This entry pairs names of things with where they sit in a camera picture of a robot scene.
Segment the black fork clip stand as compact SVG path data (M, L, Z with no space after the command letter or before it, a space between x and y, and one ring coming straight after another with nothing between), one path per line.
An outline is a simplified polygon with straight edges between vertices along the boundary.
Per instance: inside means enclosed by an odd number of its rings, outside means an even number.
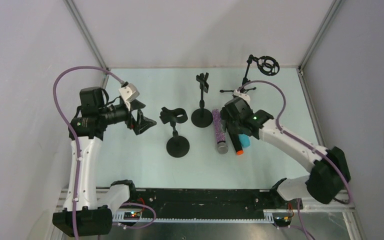
M204 100L204 93L208 93L209 90L208 77L208 72L200 73L196 76L196 81L199 82L200 88L200 101L199 108L194 110L191 115L191 121L198 128L206 128L213 122L212 112L205 108Z

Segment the purple glitter microphone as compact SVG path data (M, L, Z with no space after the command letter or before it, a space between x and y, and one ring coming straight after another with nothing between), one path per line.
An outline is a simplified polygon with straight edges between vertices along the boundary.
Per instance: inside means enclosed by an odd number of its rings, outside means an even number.
M219 154L224 155L228 152L229 148L226 143L225 133L222 128L221 113L218 109L213 109L211 113L215 132L216 150Z

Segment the black ring clip stand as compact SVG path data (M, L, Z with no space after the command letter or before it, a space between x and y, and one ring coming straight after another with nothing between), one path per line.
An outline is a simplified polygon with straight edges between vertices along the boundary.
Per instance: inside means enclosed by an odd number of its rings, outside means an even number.
M184 157L190 150L190 143L184 136L179 135L176 124L183 124L188 120L186 111L183 108L170 110L162 107L159 118L163 124L170 123L172 127L172 137L166 143L167 153L174 158Z

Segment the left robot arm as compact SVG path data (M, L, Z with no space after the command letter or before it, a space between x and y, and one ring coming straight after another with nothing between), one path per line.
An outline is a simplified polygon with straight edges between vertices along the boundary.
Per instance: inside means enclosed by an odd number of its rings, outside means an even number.
M157 124L143 115L145 104L137 100L139 91L135 86L122 86L118 92L120 102L113 105L105 89L82 89L80 106L68 123L72 149L70 179L62 211L53 214L52 223L69 237L108 234L113 215L122 204L138 200L131 180L115 181L104 196L97 196L97 159L107 127L125 123L140 135Z

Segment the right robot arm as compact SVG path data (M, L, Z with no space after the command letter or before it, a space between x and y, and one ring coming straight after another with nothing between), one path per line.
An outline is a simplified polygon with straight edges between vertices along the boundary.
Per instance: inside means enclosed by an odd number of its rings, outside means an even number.
M296 136L264 110L253 112L246 100L235 97L221 109L221 121L230 134L244 134L271 144L298 162L308 176L279 180L271 189L283 200L312 197L329 204L351 180L345 153Z

